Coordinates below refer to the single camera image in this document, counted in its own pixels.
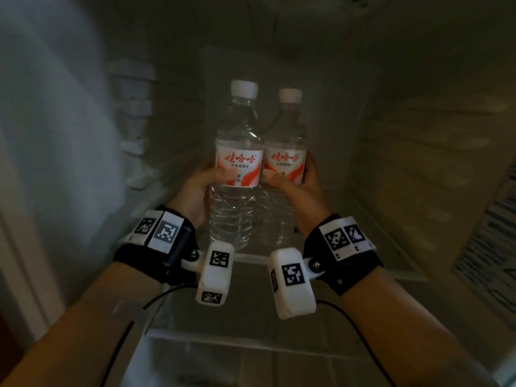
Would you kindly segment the person's right hand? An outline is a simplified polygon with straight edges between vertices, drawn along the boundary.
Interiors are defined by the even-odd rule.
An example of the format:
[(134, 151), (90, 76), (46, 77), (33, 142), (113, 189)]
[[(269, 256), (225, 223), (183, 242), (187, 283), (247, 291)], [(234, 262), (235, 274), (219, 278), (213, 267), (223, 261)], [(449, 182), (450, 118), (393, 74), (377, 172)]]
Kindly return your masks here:
[(324, 191), (319, 181), (317, 164), (311, 152), (307, 151), (304, 178), (299, 185), (299, 192), (295, 195), (286, 195), (293, 206), (298, 222), (298, 228), (307, 238), (319, 224), (332, 215), (326, 203)]

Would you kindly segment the person's left hand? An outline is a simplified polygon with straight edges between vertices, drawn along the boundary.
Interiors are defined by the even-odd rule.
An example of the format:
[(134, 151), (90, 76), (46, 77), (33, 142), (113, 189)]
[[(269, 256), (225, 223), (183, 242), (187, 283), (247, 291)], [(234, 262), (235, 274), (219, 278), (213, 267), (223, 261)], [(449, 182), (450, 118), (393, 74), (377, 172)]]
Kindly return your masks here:
[[(201, 186), (201, 173), (209, 168), (218, 168), (215, 164), (215, 154), (211, 153), (184, 182), (178, 193), (165, 204), (166, 208), (174, 210), (198, 228), (210, 216), (210, 186)], [(233, 169), (233, 180), (237, 170)]]

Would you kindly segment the large clear water bottle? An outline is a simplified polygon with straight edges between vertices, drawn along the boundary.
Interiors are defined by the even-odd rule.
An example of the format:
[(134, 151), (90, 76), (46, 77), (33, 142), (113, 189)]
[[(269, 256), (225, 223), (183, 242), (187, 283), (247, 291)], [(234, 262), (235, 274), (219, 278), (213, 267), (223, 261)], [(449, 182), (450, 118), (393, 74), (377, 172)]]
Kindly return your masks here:
[(215, 138), (217, 168), (235, 169), (236, 177), (210, 190), (210, 239), (244, 249), (253, 231), (254, 207), (263, 167), (262, 130), (255, 110), (259, 85), (231, 82), (231, 104)]

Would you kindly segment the small clear water bottle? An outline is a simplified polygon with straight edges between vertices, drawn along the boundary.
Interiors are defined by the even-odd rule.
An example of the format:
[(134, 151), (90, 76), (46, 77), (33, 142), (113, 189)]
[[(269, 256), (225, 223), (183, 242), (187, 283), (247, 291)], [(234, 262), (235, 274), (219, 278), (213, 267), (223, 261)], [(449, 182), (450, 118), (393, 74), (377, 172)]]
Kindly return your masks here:
[[(306, 160), (306, 127), (300, 123), (302, 91), (279, 91), (280, 108), (264, 136), (263, 169), (300, 185)], [(262, 178), (256, 197), (255, 228), (259, 240), (273, 249), (289, 247), (296, 226), (287, 196)]]

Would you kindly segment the person's right forearm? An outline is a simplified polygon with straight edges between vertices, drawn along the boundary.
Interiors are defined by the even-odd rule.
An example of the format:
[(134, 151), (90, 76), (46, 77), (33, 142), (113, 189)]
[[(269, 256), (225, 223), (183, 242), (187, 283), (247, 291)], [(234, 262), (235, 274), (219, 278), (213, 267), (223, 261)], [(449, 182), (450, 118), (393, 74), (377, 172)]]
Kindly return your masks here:
[(343, 278), (324, 278), (397, 387), (500, 387), (382, 267), (347, 291)]

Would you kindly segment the person's left forearm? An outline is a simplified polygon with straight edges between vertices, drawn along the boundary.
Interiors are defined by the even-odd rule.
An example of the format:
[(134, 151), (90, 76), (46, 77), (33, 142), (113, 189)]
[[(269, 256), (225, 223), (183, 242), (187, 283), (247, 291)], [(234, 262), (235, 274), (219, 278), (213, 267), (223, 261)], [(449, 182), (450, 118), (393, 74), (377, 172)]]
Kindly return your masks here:
[(138, 270), (111, 263), (0, 387), (98, 387), (130, 318), (163, 289)]

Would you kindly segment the glass fridge shelf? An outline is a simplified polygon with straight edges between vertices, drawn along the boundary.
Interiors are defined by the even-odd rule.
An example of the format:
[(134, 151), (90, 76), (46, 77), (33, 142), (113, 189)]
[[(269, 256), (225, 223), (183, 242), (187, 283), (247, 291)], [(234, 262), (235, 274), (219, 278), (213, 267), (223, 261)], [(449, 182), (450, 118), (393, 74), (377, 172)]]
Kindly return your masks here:
[[(332, 239), (334, 242), (338, 242), (339, 235), (345, 235), (348, 238), (344, 243), (346, 246), (340, 246), (333, 251), (334, 258), (337, 261), (344, 260), (346, 263), (353, 257), (358, 260), (363, 260), (366, 255), (375, 253), (377, 259), (379, 259), (384, 268), (390, 273), (390, 275), (400, 281), (417, 281), (426, 282), (429, 277), (420, 268), (416, 262), (414, 262), (409, 254), (394, 240), (394, 238), (379, 224), (367, 209), (358, 201), (358, 199), (352, 195), (351, 192), (342, 192), (337, 195), (337, 192), (331, 192), (331, 197), (340, 196), (340, 199), (333, 199), (332, 201), (337, 204), (337, 207), (341, 209), (342, 219), (339, 219), (335, 224), (328, 226), (329, 230), (326, 229), (323, 233), (330, 232), (327, 235), (330, 240), (327, 240), (330, 247), (330, 251), (333, 250)], [(209, 240), (207, 230), (203, 227), (200, 232), (197, 232), (197, 241), (200, 247), (197, 251), (205, 253), (209, 248)], [(292, 238), (292, 242), (287, 248), (295, 248), (303, 253), (304, 238), (300, 233), (295, 233)], [(258, 238), (257, 233), (251, 235), (248, 244), (240, 251), (235, 252), (235, 260), (240, 263), (266, 265), (268, 263), (269, 255), (276, 249), (264, 245)], [(176, 260), (179, 267), (182, 265), (182, 259), (185, 260), (197, 260), (199, 255), (193, 250), (193, 252), (186, 253), (185, 255), (178, 254)]]

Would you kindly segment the clear fridge drawer cover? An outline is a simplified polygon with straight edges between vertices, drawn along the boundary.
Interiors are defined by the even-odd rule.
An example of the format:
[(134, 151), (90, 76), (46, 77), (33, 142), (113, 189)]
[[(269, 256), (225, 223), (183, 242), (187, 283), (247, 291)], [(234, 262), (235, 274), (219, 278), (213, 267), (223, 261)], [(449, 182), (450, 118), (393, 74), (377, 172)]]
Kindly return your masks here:
[(269, 290), (241, 275), (222, 307), (199, 305), (193, 289), (165, 295), (120, 387), (395, 387), (336, 300), (280, 320)]

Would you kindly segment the white printed fridge sticker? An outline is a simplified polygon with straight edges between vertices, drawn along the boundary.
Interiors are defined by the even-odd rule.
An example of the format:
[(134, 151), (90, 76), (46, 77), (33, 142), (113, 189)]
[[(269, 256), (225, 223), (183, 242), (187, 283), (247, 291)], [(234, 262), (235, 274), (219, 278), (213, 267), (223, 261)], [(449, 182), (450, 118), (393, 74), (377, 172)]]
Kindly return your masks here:
[(451, 271), (516, 331), (516, 160)]

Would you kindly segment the white shelf rail supports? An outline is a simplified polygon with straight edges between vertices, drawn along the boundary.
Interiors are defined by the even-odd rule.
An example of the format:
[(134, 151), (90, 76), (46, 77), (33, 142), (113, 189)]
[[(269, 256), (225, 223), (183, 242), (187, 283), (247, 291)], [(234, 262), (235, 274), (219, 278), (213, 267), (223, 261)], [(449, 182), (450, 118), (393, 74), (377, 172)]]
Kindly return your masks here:
[(145, 129), (153, 115), (153, 92), (161, 83), (157, 68), (148, 62), (119, 58), (108, 63), (113, 90), (113, 109), (124, 134), (120, 149), (129, 160), (126, 184), (144, 190), (160, 177), (160, 170), (145, 163), (149, 150)]

